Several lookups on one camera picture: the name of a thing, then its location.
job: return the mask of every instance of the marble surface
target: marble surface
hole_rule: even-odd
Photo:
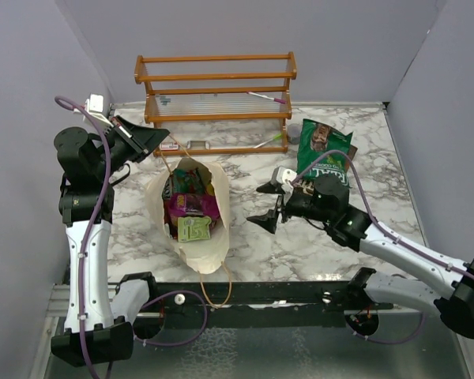
[[[115,110],[115,114],[145,126],[143,113],[144,108],[137,104]],[[353,144],[358,148],[355,166],[374,214],[404,236],[423,242],[382,110],[298,107],[288,124],[301,123],[303,118],[329,123],[343,133],[354,132]],[[276,120],[184,122],[164,126],[181,142],[206,139],[213,147],[254,146],[278,130]],[[276,166],[296,168],[295,147],[286,154],[199,156],[197,159],[217,160],[229,177],[231,228],[226,263],[234,281],[346,280],[362,266],[389,274],[401,272],[377,258],[338,246],[305,220],[279,223],[275,235],[246,221],[246,217],[263,214],[273,207],[276,198],[256,193],[255,188],[270,179]],[[130,177],[115,187],[114,224],[108,250],[110,281],[143,271],[152,272],[158,281],[199,280],[199,275],[163,242],[145,209],[145,184],[165,169],[160,158],[150,156],[142,163],[131,164]],[[362,208],[353,175],[349,178],[350,201]],[[228,278],[220,268],[205,280],[225,282]]]

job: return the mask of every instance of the wooden shelf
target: wooden shelf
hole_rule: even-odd
[[[260,61],[286,61],[284,70],[277,68],[266,72],[265,65]],[[226,71],[227,67],[235,66],[235,62],[254,63],[258,69],[249,69],[250,72],[239,71],[206,73],[214,69]],[[165,64],[174,67],[185,63],[186,71],[180,73],[179,66],[171,68],[173,72],[166,72]],[[194,65],[202,71],[195,72]],[[289,88],[290,80],[296,79],[297,69],[295,56],[292,52],[288,54],[260,54],[260,55],[213,55],[205,57],[167,57],[167,58],[144,58],[137,57],[135,66],[135,82],[145,85],[146,108],[144,118],[148,123],[153,123],[156,128],[162,127],[164,122],[189,122],[189,121],[219,121],[238,119],[263,119],[276,118],[280,120],[280,132],[283,134],[282,147],[280,148],[218,148],[210,150],[192,150],[190,153],[197,154],[224,154],[224,153],[255,153],[255,152],[286,152],[288,143],[286,140],[286,119],[292,117],[292,105],[290,102]],[[244,80],[249,83],[255,80],[254,85],[236,87],[235,82]],[[261,81],[280,81],[274,85],[263,85]],[[219,86],[211,87],[203,85],[203,88],[162,88],[154,89],[154,83],[169,83],[190,81],[204,81],[208,84],[219,83]],[[278,103],[268,99],[258,98],[247,94],[247,92],[267,93],[268,96],[282,99],[285,103]],[[178,152],[163,152],[166,156],[182,155]]]

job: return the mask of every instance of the white paper bag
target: white paper bag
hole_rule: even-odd
[[[217,162],[202,163],[193,158],[182,158],[171,165],[171,169],[193,170],[198,168],[202,181],[211,180],[221,219],[211,230],[211,239],[179,243],[173,239],[164,227],[164,202],[162,192],[168,179],[169,171],[153,178],[145,187],[145,205],[152,222],[160,229],[174,251],[196,272],[210,274],[215,272],[227,256],[230,247],[230,190],[228,177]]]

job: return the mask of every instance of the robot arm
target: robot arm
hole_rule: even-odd
[[[111,173],[127,161],[141,162],[169,134],[165,129],[148,129],[120,118],[107,128],[105,137],[111,150]],[[79,286],[84,281],[84,326],[86,345],[93,363],[128,359],[133,350],[132,324],[143,304],[153,295],[154,279],[150,272],[125,276],[112,303],[107,286],[107,248],[111,236],[114,190],[108,186],[102,206],[92,225],[87,251],[81,257],[81,243],[90,223],[90,216],[102,189],[105,159],[103,149],[95,146],[99,136],[85,129],[71,127],[55,138],[58,161],[64,170],[59,211],[70,244],[70,305],[65,333],[51,339],[54,355],[72,364],[83,366],[80,346]],[[84,275],[80,278],[80,262]]]
[[[295,177],[294,171],[278,167],[271,181],[257,189],[279,195],[275,208],[248,220],[271,233],[276,232],[279,215],[283,223],[293,216],[322,222],[337,244],[383,259],[419,280],[363,268],[352,282],[369,302],[390,302],[439,314],[448,328],[474,339],[474,281],[462,274],[474,276],[474,260],[469,264],[448,257],[408,240],[384,223],[374,224],[367,213],[349,204],[348,187],[334,175],[325,174],[314,184],[294,187],[291,182]]]

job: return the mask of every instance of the wooden rack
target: wooden rack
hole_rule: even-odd
[[[227,62],[232,61],[269,61],[285,60],[286,68],[279,72],[244,72],[244,73],[164,73],[153,75],[158,64],[172,63],[175,66],[180,62]],[[218,120],[240,120],[240,119],[263,119],[275,118],[279,120],[279,131],[282,134],[280,147],[262,148],[211,148],[210,150],[190,150],[190,154],[248,154],[255,152],[286,152],[288,142],[286,139],[286,119],[292,117],[292,105],[290,103],[290,80],[296,79],[297,69],[295,56],[292,52],[288,54],[260,54],[260,55],[221,55],[205,57],[176,57],[176,58],[144,58],[137,57],[135,65],[135,82],[144,83],[146,101],[144,119],[147,123],[153,123],[155,128],[162,127],[164,122],[186,122],[186,121],[218,121]],[[153,82],[184,82],[184,81],[218,81],[245,80],[250,81],[278,81],[275,85],[247,85],[234,86],[233,84],[223,87],[207,88],[164,88],[154,89]],[[247,92],[264,93],[271,97],[282,99],[285,103],[277,103],[271,100],[260,99],[248,95]],[[163,151],[165,156],[184,155],[183,151]]]

